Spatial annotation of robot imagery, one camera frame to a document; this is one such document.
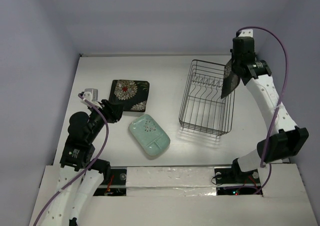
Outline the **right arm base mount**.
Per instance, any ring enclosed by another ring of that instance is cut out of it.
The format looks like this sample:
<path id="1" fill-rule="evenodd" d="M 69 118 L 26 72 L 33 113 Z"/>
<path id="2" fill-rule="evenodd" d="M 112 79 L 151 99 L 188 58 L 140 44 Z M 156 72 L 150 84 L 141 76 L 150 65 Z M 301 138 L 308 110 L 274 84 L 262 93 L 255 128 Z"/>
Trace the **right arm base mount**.
<path id="1" fill-rule="evenodd" d="M 257 170 L 235 176 L 232 169 L 226 167 L 214 168 L 211 183 L 218 196 L 254 195 L 262 185 Z"/>

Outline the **black white floral square plate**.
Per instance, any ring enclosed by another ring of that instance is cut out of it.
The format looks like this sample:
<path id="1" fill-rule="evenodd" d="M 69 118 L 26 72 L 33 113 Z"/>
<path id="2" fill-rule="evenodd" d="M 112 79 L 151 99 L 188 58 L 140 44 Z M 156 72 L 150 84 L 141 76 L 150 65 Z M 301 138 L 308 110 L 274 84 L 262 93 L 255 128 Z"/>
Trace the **black white floral square plate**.
<path id="1" fill-rule="evenodd" d="M 150 91 L 148 81 L 113 80 L 108 101 L 126 112 L 145 112 Z"/>

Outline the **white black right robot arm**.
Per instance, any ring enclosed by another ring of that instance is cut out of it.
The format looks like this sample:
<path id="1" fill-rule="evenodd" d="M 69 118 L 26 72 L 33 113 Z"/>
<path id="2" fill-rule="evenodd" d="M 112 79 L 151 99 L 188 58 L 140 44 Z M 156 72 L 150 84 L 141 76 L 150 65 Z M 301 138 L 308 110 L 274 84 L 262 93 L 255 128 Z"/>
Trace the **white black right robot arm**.
<path id="1" fill-rule="evenodd" d="M 268 64 L 256 60 L 254 38 L 237 36 L 232 42 L 231 71 L 254 97 L 268 127 L 266 138 L 257 143 L 255 150 L 232 162 L 230 176 L 235 182 L 242 182 L 260 166 L 296 156 L 309 132 L 299 127 L 287 112 Z"/>

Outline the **white foil covered front board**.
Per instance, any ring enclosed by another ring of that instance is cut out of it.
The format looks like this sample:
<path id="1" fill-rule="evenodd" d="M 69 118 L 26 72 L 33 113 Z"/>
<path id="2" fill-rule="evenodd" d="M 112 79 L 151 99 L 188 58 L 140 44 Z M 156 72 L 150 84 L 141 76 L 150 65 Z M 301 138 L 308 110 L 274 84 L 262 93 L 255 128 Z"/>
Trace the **white foil covered front board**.
<path id="1" fill-rule="evenodd" d="M 126 195 L 129 197 L 216 196 L 211 182 L 213 167 L 129 167 Z"/>

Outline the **light green round plate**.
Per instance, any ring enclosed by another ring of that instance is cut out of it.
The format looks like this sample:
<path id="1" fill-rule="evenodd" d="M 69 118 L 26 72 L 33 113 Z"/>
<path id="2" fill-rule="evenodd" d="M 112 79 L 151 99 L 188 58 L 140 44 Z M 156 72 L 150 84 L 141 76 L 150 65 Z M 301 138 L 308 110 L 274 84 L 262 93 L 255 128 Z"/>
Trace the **light green round plate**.
<path id="1" fill-rule="evenodd" d="M 170 137 L 149 114 L 143 114 L 133 120 L 128 129 L 148 158 L 158 158 L 170 146 Z"/>

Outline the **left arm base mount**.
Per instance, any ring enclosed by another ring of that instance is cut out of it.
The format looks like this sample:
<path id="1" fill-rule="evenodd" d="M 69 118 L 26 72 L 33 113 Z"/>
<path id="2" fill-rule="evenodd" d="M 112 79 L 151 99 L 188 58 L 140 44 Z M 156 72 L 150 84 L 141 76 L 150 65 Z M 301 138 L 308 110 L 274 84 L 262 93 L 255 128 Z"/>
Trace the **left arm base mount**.
<path id="1" fill-rule="evenodd" d="M 103 182 L 96 189 L 94 196 L 126 196 L 127 168 L 112 167 L 111 177 L 108 182 Z"/>

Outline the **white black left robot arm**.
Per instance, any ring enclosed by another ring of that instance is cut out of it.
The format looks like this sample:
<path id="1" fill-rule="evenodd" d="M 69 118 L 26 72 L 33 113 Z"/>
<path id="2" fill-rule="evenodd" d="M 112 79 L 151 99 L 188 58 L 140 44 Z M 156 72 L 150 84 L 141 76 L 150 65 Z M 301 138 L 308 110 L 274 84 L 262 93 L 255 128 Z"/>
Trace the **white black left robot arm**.
<path id="1" fill-rule="evenodd" d="M 55 194 L 38 214 L 35 226 L 78 226 L 100 184 L 112 181 L 108 161 L 94 155 L 93 142 L 103 127 L 118 122 L 123 106 L 81 97 L 90 114 L 76 112 L 69 119 L 68 137 L 60 159 Z"/>

